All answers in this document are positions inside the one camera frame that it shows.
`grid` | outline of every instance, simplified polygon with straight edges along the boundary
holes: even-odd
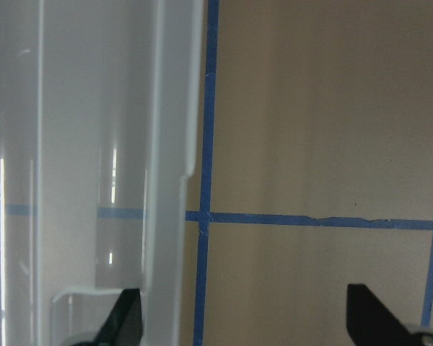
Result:
[[[421,324],[428,327],[430,324],[433,304],[433,220],[365,220],[363,218],[345,217],[318,219],[296,215],[215,213],[211,211],[211,174],[213,168],[218,24],[219,0],[208,0],[200,207],[199,211],[186,212],[186,220],[198,222],[199,230],[193,346],[202,346],[204,340],[207,257],[209,250],[209,226],[211,223],[251,223],[264,225],[328,226],[361,229],[408,229],[432,231],[428,275],[421,316]]]

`black object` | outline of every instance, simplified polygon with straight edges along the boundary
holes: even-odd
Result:
[[[346,328],[356,346],[433,346],[433,333],[410,333],[366,285],[348,285]]]
[[[73,346],[138,346],[143,335],[138,288],[123,290],[94,341]]]

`plastic bin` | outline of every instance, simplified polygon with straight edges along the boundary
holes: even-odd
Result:
[[[0,0],[1,346],[88,340],[124,288],[178,344],[202,12]]]

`metal screw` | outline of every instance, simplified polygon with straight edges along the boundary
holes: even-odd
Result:
[[[424,346],[433,346],[433,336],[424,335],[421,337],[421,343],[424,344]]]

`clear plastic container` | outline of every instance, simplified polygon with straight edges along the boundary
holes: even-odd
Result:
[[[88,340],[124,288],[178,344],[202,12],[0,0],[0,346]]]

